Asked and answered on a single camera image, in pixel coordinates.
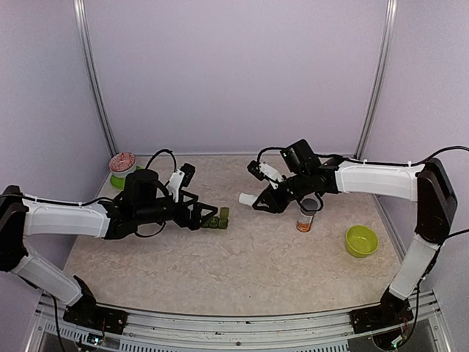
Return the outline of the small white pill bottle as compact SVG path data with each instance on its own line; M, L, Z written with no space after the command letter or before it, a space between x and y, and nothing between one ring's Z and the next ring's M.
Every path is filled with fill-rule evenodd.
M238 201L242 205L247 205L251 207L256 202L257 196L252 194L241 193Z

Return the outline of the green weekly pill organizer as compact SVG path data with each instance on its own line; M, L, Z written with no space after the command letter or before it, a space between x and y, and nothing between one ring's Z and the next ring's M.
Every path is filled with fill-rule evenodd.
M229 226L229 207L220 208L219 214L206 221L202 227L226 230Z

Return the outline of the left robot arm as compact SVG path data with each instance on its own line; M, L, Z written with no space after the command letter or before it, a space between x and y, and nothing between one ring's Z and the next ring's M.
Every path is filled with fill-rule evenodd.
M148 166L125 177L124 188L113 199L99 197L88 202L40 199L10 185L1 194L1 271L19 276L61 301L87 326L97 325L103 311L91 290L77 276L64 272L27 248L30 235L83 235L121 240L138 235L141 225L165 227L173 221L181 228L198 230L218 212L187 192L195 167L175 167L166 183Z

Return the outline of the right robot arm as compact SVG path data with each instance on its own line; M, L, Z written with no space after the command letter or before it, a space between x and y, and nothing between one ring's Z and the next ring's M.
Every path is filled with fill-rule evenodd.
M283 213L291 202L313 194L364 193L406 199L417 204L415 235L401 268L382 295L375 320L389 326L404 310L408 298L432 270L441 246L451 237L457 197L436 154L406 164L361 161L343 155L316 154L301 139L278 149L292 176L285 177L257 158L247 170L269 185L259 195L241 194L240 203L268 213Z

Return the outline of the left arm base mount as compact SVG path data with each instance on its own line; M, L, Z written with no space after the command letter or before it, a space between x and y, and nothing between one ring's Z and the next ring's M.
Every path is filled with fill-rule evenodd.
M122 335L128 313L98 305L86 283L76 275L73 278L81 289L81 297L74 304L67 305L63 315L64 321L104 333Z

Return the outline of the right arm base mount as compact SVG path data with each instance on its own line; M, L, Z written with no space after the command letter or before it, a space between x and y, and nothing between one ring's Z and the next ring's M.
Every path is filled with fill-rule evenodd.
M413 319L409 299L397 298L388 290L382 295L379 304L354 309L349 316L355 334L388 328L403 323L404 319Z

